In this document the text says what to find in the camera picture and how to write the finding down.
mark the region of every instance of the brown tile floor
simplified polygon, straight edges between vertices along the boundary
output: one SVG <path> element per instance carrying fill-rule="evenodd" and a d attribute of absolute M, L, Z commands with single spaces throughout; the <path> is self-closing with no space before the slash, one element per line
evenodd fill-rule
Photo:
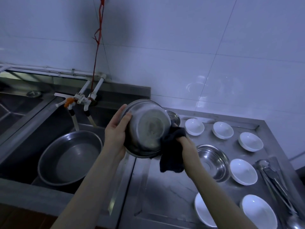
<path fill-rule="evenodd" d="M 0 229 L 49 229 L 57 217 L 0 204 Z"/>

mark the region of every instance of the black cloth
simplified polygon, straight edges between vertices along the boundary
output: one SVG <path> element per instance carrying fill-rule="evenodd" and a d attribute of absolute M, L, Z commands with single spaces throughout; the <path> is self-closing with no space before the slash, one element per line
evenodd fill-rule
<path fill-rule="evenodd" d="M 182 136 L 186 136 L 184 128 L 171 127 L 169 133 L 161 138 L 161 173 L 167 170 L 181 173 L 184 170 L 182 145 L 176 140 L 176 138 Z"/>

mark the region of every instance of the wall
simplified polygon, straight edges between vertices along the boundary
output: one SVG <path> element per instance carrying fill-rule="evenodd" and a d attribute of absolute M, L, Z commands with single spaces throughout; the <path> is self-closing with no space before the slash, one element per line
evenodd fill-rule
<path fill-rule="evenodd" d="M 93 70 L 99 0 L 0 0 L 0 62 Z M 97 71 L 169 108 L 264 119 L 305 165 L 305 0 L 106 0 Z"/>

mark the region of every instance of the red string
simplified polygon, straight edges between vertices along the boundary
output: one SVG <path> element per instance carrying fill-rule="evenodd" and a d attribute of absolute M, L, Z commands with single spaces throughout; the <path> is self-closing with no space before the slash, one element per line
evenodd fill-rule
<path fill-rule="evenodd" d="M 91 97 L 91 93 L 93 92 L 93 82 L 94 82 L 94 73 L 95 73 L 97 52 L 98 52 L 98 48 L 99 48 L 99 45 L 100 45 L 100 42 L 101 42 L 101 38 L 102 38 L 102 21 L 103 21 L 103 14 L 104 14 L 104 6 L 105 6 L 105 0 L 101 0 L 101 4 L 99 5 L 99 9 L 98 9 L 99 28 L 98 28 L 98 30 L 94 34 L 94 40 L 97 43 L 97 47 L 96 47 L 94 67 L 93 67 L 93 75 L 92 75 L 92 82 L 91 82 L 90 97 Z"/>

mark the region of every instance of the orange faucet handle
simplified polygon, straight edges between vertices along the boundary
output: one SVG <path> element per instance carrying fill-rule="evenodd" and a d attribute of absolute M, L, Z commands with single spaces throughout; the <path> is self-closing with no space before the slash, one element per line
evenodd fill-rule
<path fill-rule="evenodd" d="M 74 103 L 74 98 L 69 97 L 69 98 L 67 98 L 64 107 L 67 108 L 67 107 L 69 107 L 70 104 L 73 104 L 73 103 Z"/>

